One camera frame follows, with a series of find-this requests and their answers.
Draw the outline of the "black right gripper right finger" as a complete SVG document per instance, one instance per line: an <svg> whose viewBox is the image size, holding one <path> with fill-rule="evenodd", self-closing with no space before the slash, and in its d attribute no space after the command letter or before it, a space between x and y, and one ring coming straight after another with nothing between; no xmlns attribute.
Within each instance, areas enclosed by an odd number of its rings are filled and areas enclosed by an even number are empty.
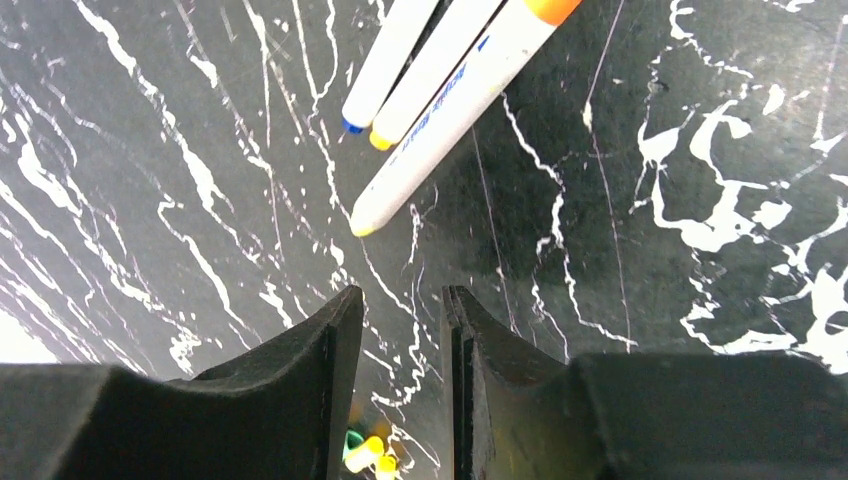
<svg viewBox="0 0 848 480"><path fill-rule="evenodd" d="M442 291L455 479L843 479L847 392L784 354L567 363Z"/></svg>

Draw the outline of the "green pen cap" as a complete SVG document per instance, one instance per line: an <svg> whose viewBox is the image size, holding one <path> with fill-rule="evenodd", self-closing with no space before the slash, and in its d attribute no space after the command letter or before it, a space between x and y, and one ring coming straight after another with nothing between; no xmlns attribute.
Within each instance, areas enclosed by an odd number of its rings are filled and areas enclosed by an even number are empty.
<svg viewBox="0 0 848 480"><path fill-rule="evenodd" d="M342 462L345 463L347 458L359 449L365 442L365 437L353 429L348 429L345 433L343 444Z"/></svg>

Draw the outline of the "yellow pen cap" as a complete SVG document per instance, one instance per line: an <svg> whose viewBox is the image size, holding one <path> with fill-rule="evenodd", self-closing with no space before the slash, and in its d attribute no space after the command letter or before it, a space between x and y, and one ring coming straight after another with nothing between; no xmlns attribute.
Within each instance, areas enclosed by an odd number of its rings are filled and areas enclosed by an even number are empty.
<svg viewBox="0 0 848 480"><path fill-rule="evenodd" d="M394 456L382 455L376 460L374 470L376 480L396 480L397 460Z"/></svg>
<svg viewBox="0 0 848 480"><path fill-rule="evenodd" d="M344 464L351 473L359 473L376 462L385 453L384 442L380 437L365 438L363 445L353 452Z"/></svg>

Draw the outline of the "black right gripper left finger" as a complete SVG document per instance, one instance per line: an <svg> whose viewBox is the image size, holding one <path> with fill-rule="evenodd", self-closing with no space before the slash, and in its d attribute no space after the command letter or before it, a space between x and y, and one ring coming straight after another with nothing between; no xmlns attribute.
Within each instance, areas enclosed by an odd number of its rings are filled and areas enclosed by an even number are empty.
<svg viewBox="0 0 848 480"><path fill-rule="evenodd" d="M5 364L5 479L336 479L363 293L193 379L116 365Z"/></svg>

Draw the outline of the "yellow cap marker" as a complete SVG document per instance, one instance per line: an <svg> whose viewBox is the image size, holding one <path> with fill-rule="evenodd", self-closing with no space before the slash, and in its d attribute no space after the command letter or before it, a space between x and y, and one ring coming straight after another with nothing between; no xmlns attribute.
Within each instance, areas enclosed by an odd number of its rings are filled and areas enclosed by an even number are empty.
<svg viewBox="0 0 848 480"><path fill-rule="evenodd" d="M501 4L501 0L450 3L375 117L369 134L374 148L386 151L404 138Z"/></svg>
<svg viewBox="0 0 848 480"><path fill-rule="evenodd" d="M349 225L365 237L386 225L499 93L580 5L505 1L354 203Z"/></svg>

